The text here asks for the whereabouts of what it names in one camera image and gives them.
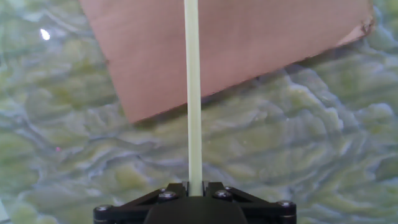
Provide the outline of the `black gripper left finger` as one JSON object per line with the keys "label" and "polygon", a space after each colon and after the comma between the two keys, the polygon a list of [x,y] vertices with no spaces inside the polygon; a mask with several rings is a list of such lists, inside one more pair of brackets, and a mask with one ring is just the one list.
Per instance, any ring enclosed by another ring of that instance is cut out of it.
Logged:
{"label": "black gripper left finger", "polygon": [[188,187],[189,182],[171,183],[124,205],[98,205],[93,209],[93,223],[144,223],[149,211],[156,205],[187,197]]}

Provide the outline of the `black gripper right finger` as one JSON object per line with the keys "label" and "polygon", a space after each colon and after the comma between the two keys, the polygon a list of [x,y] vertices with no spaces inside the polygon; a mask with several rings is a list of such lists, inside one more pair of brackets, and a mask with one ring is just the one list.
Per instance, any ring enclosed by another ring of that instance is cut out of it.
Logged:
{"label": "black gripper right finger", "polygon": [[268,202],[221,182],[203,182],[203,195],[237,205],[248,223],[297,224],[297,206],[290,200]]}

